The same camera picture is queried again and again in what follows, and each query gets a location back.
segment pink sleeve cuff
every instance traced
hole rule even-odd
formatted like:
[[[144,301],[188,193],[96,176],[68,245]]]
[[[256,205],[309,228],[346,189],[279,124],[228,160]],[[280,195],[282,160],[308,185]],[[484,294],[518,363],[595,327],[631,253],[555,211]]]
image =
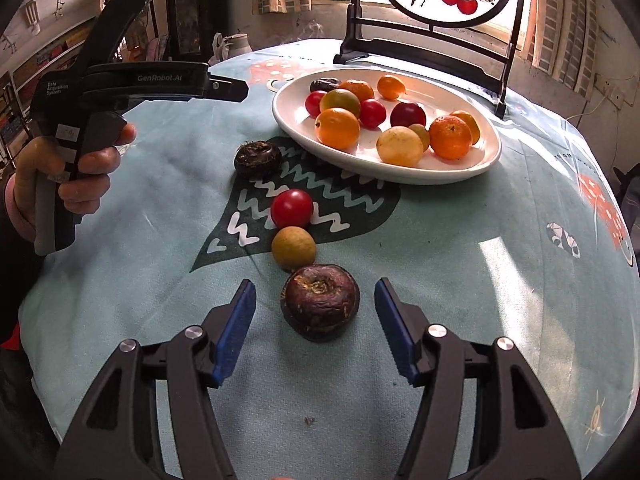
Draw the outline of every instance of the pink sleeve cuff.
[[[36,239],[36,229],[26,221],[20,213],[18,206],[15,205],[14,184],[15,175],[12,175],[9,182],[6,183],[6,188],[4,190],[4,204],[6,212],[17,233],[28,242],[33,242]]]

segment tablecloth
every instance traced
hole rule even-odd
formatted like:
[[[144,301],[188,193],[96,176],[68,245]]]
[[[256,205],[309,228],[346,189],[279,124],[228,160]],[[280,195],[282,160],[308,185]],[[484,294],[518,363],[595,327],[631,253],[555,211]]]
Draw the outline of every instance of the tablecloth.
[[[48,256],[20,311],[22,341],[54,430],[64,435],[92,379],[124,338],[170,339],[226,303],[242,278],[257,310],[236,367],[211,391],[242,479],[391,478],[420,390],[398,375],[373,306],[387,276],[399,296],[460,337],[519,346],[564,423],[583,473],[609,449],[638,394],[638,270],[611,190],[585,140],[559,116],[508,92],[504,120],[477,89],[462,91],[496,127],[499,162],[448,186],[400,186],[347,173],[305,153],[279,129],[267,83],[330,66],[339,42],[308,40],[212,68],[250,83],[242,104],[145,102],[127,113],[128,147],[100,211],[75,243]],[[270,180],[236,179],[247,140],[284,154]],[[340,339],[298,336],[278,305],[286,273],[269,253],[273,196],[308,190],[318,262],[345,267],[362,294]],[[473,422],[469,384],[453,473],[463,472]],[[159,419],[167,471],[179,474],[166,390]]]

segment white ceramic jug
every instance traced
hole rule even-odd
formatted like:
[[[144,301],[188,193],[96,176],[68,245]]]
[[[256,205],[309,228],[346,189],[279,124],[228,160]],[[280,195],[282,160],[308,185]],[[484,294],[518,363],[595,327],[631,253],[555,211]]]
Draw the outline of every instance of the white ceramic jug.
[[[209,59],[209,65],[215,65],[221,61],[242,54],[253,52],[249,45],[249,36],[247,34],[234,34],[232,36],[222,37],[219,32],[213,38],[213,57]]]

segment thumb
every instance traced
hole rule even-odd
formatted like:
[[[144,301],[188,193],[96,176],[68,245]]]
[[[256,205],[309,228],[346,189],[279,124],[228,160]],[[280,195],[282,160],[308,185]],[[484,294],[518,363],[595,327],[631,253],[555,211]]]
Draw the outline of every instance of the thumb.
[[[36,175],[40,171],[56,176],[65,170],[65,161],[53,140],[36,137],[18,156],[15,168],[14,199],[22,216],[35,224]]]

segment blue gripper pad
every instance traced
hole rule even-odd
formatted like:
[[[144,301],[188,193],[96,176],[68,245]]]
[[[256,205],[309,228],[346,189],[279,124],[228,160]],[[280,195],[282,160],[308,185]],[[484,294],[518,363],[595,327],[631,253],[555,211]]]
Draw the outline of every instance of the blue gripper pad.
[[[222,386],[224,380],[234,372],[249,325],[254,318],[255,300],[255,285],[248,282],[239,297],[234,298],[235,304],[230,305],[233,310],[218,339],[216,365],[211,373],[218,386]]]
[[[414,342],[402,321],[396,302],[382,280],[376,283],[374,300],[378,319],[396,361],[398,373],[406,377],[409,384],[414,385],[419,375],[415,365]]]

